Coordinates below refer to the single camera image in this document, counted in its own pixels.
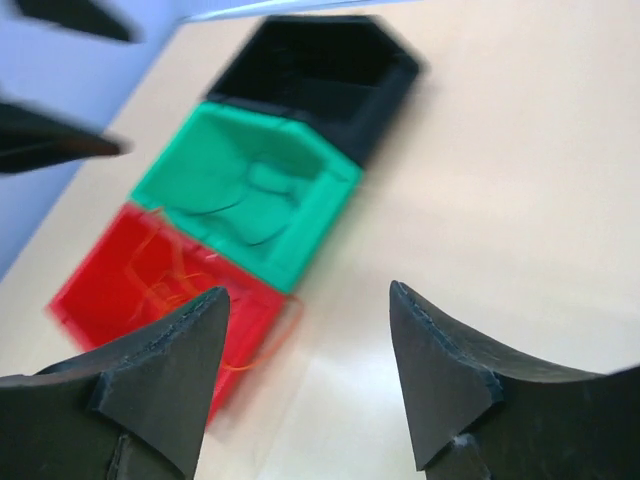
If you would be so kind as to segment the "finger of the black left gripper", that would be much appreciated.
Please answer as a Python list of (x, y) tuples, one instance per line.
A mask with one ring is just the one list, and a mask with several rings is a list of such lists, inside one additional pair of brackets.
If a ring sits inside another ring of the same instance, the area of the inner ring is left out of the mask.
[(14, 6), (22, 16), (64, 29), (127, 43), (141, 39), (133, 21), (100, 1), (17, 0)]
[(75, 160), (119, 156), (124, 140), (14, 103), (1, 103), (1, 173), (18, 174)]

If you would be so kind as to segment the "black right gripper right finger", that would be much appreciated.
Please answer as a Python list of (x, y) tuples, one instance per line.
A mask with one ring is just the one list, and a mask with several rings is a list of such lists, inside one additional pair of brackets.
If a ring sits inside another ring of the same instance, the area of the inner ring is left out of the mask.
[(392, 344), (419, 472), (429, 479), (635, 479), (639, 370), (599, 374), (511, 348), (402, 282)]

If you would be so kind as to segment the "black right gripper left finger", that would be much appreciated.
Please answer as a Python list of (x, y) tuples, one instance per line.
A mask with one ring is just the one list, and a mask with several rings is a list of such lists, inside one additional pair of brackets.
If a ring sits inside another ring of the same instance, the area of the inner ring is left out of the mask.
[(2, 377), (2, 478), (194, 478), (229, 318), (215, 287), (97, 349)]

